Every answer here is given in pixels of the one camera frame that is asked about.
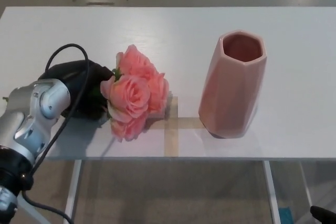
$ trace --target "floor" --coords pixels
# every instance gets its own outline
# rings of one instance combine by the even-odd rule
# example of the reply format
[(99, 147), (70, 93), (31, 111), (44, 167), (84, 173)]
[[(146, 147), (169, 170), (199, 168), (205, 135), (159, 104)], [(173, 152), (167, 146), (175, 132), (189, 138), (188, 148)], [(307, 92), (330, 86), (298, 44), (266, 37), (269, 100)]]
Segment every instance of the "floor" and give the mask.
[[(336, 0), (0, 0), (6, 6), (336, 6)], [(46, 161), (29, 195), (64, 209), (71, 161)], [(307, 212), (297, 163), (272, 163), (279, 206)], [(44, 212), (51, 223), (62, 223)], [(35, 223), (19, 210), (12, 223)], [(272, 223), (261, 162), (89, 161), (75, 223)]]

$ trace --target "table leg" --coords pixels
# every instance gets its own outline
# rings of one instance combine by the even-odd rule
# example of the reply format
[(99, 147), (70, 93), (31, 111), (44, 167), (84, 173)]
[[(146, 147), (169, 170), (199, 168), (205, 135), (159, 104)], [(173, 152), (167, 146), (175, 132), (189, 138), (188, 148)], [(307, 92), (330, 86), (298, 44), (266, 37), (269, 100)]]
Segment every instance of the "table leg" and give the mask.
[(263, 161), (262, 164), (264, 166), (264, 173), (265, 173), (267, 190), (268, 190), (268, 199), (269, 199), (269, 204), (271, 206), (273, 224), (281, 224), (277, 196), (275, 194), (274, 183), (273, 183), (273, 178), (272, 178), (271, 167), (269, 165), (269, 161)]
[[(301, 162), (299, 162), (299, 166), (300, 166), (301, 176), (302, 176), (302, 180), (303, 180), (303, 185), (305, 186), (304, 188), (305, 188), (305, 191), (306, 191), (308, 204), (309, 204), (309, 206), (312, 206), (310, 191), (309, 191), (309, 188), (308, 188), (306, 176), (304, 174), (304, 170), (303, 170)], [(307, 223), (311, 220), (312, 220), (312, 215), (311, 215), (310, 211), (308, 210), (307, 213), (305, 215), (303, 215), (296, 223), (297, 224), (304, 224), (304, 223)]]
[(40, 214), (35, 207), (28, 204), (21, 194), (17, 196), (18, 205), (25, 210), (27, 214), (36, 219), (40, 224), (51, 224), (42, 214)]
[(69, 194), (67, 199), (67, 205), (65, 207), (65, 213), (72, 219), (73, 218), (73, 210), (75, 209), (75, 204), (77, 201), (77, 187), (78, 181), (80, 177), (80, 171), (82, 166), (82, 160), (75, 160), (75, 164), (73, 165), (72, 177), (70, 182)]

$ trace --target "artificial rose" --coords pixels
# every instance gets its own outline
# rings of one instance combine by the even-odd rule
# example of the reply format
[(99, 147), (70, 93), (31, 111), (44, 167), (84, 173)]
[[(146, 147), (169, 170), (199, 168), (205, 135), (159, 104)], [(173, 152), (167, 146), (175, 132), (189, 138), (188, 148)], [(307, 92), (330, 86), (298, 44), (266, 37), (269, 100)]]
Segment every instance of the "artificial rose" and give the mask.
[(100, 84), (102, 95), (109, 100), (109, 113), (114, 120), (129, 123), (148, 110), (150, 90), (146, 81), (137, 76), (112, 77)]
[(146, 123), (147, 113), (144, 112), (138, 118), (133, 118), (128, 123), (122, 123), (117, 120), (111, 120), (111, 131), (116, 139), (121, 142), (124, 138), (130, 141), (136, 138), (143, 130)]
[(130, 45), (125, 53), (117, 54), (117, 68), (123, 74), (139, 76), (150, 80), (154, 75), (158, 74), (155, 66), (135, 45)]
[(148, 87), (151, 92), (151, 97), (149, 99), (148, 112), (149, 113), (163, 113), (168, 93), (169, 93), (169, 84), (164, 78), (164, 73), (157, 74), (153, 76), (148, 81)]

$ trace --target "rose petal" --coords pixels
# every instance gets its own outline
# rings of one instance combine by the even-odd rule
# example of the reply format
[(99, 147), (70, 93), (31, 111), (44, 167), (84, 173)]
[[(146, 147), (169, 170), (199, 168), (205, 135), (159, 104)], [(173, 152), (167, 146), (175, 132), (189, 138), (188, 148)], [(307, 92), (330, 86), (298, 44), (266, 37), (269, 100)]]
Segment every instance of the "rose petal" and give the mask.
[(114, 120), (117, 120), (122, 123), (129, 123), (132, 120), (132, 117), (129, 114), (124, 113), (121, 110), (117, 110), (111, 105), (110, 102), (107, 103), (107, 109), (109, 111), (109, 114)]
[(116, 68), (118, 68), (119, 67), (119, 63), (120, 63), (120, 60), (121, 60), (121, 58), (123, 57), (123, 55), (124, 55), (124, 53), (123, 52), (119, 52), (119, 53), (117, 53), (117, 55), (116, 55)]
[(114, 83), (115, 77), (112, 76), (108, 81), (102, 81), (100, 83), (100, 93), (105, 99), (109, 99), (111, 86)]

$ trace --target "beige tape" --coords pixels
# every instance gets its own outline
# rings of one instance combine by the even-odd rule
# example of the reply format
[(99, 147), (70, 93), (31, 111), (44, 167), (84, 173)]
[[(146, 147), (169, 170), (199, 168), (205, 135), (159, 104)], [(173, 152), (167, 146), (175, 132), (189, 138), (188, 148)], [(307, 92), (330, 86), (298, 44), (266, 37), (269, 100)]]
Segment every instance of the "beige tape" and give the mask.
[(204, 125), (199, 118), (179, 118), (178, 117), (179, 100), (172, 97), (168, 101), (164, 120), (149, 119), (147, 129), (164, 129), (164, 156), (178, 157), (178, 139), (179, 129), (203, 129)]

